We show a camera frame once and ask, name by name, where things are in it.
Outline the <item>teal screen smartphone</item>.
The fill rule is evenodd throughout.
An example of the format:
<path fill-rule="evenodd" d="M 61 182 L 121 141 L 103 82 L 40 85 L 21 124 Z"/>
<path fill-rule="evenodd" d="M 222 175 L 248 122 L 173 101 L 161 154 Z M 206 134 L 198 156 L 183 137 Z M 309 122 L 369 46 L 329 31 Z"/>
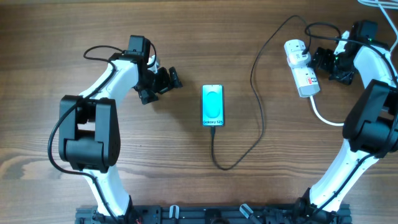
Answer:
<path fill-rule="evenodd" d="M 201 89 L 201 122 L 203 126 L 224 125 L 223 85 L 203 85 Z"/>

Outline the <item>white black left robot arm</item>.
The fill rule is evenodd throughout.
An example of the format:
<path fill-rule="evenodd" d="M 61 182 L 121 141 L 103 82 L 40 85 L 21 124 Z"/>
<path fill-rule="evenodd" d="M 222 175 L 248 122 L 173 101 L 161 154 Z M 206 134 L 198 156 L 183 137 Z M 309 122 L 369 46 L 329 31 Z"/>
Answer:
<path fill-rule="evenodd" d="M 133 215 L 131 196 L 122 186 L 116 166 L 120 150 L 118 107 L 130 90 L 141 103 L 155 102 L 174 88 L 181 88 L 175 68 L 160 66 L 154 44 L 141 35 L 131 35 L 126 50 L 103 60 L 104 73 L 79 95 L 65 95 L 60 101 L 60 116 L 49 137 L 48 157 L 58 137 L 58 153 L 71 166 L 71 175 L 82 175 L 98 203 L 98 213 L 107 222 L 125 222 Z"/>

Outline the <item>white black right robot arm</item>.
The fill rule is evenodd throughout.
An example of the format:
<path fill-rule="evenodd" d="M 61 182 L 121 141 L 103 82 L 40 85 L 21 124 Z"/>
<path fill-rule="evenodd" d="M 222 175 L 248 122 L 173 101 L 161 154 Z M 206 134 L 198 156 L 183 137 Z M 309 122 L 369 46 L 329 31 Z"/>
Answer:
<path fill-rule="evenodd" d="M 313 99 L 319 92 L 315 70 L 328 72 L 331 80 L 351 84 L 358 73 L 364 92 L 349 112 L 343 143 L 323 177 L 308 188 L 290 209 L 294 221 L 338 223 L 341 203 L 364 172 L 390 152 L 397 151 L 397 72 L 388 45 L 375 39 L 377 23 L 357 21 L 350 31 L 339 32 L 335 50 L 290 40 L 284 49 L 300 97 Z"/>

